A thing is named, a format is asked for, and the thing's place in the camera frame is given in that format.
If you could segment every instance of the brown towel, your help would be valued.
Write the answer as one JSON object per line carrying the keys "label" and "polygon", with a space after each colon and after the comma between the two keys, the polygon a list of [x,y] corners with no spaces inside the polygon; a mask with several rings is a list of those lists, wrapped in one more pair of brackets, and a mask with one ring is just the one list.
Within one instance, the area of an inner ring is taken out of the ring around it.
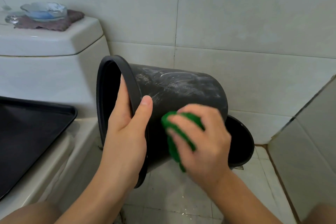
{"label": "brown towel", "polygon": [[84,13],[80,11],[68,10],[68,16],[58,21],[39,22],[33,21],[28,16],[24,15],[19,18],[19,22],[15,24],[14,28],[29,28],[38,29],[44,28],[55,31],[65,31],[72,23],[84,18]]}

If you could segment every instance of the black round container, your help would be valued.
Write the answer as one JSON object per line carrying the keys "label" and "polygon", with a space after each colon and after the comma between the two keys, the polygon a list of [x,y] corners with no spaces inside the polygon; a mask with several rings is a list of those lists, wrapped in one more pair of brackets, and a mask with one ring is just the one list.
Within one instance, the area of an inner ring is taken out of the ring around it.
{"label": "black round container", "polygon": [[100,63],[97,76],[97,113],[103,145],[109,116],[117,99],[121,74],[126,82],[132,114],[143,96],[149,95],[153,99],[153,113],[145,132],[147,155],[136,187],[142,184],[147,172],[170,158],[167,136],[161,125],[164,114],[197,103],[217,108],[223,120],[226,120],[228,102],[225,92],[210,75],[128,64],[120,56],[106,56]]}
{"label": "black round container", "polygon": [[225,126],[231,134],[229,167],[234,168],[250,160],[254,152],[254,140],[250,131],[236,118],[228,115]]}

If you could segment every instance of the toilet tank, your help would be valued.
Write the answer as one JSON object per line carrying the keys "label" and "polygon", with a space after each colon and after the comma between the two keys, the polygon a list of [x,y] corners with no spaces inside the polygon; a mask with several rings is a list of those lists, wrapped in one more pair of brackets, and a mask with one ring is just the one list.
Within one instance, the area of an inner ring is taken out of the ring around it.
{"label": "toilet tank", "polygon": [[97,116],[97,71],[109,54],[95,18],[64,32],[0,23],[0,96],[69,104],[78,118]]}

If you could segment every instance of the toilet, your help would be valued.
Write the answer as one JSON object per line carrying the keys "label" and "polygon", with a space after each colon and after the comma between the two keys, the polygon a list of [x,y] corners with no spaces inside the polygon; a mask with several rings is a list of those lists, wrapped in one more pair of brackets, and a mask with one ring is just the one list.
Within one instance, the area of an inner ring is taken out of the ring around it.
{"label": "toilet", "polygon": [[0,200],[0,219],[39,201],[65,211],[95,174],[102,155],[96,112],[99,63],[110,55],[98,19],[64,32],[14,29],[0,16],[0,96],[72,105],[78,116]]}

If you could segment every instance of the black plastic tray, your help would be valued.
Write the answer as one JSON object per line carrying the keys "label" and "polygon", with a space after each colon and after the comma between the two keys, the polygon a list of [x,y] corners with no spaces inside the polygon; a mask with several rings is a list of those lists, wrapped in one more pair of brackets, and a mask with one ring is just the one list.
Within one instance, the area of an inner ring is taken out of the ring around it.
{"label": "black plastic tray", "polygon": [[0,96],[0,200],[76,116],[72,106]]}

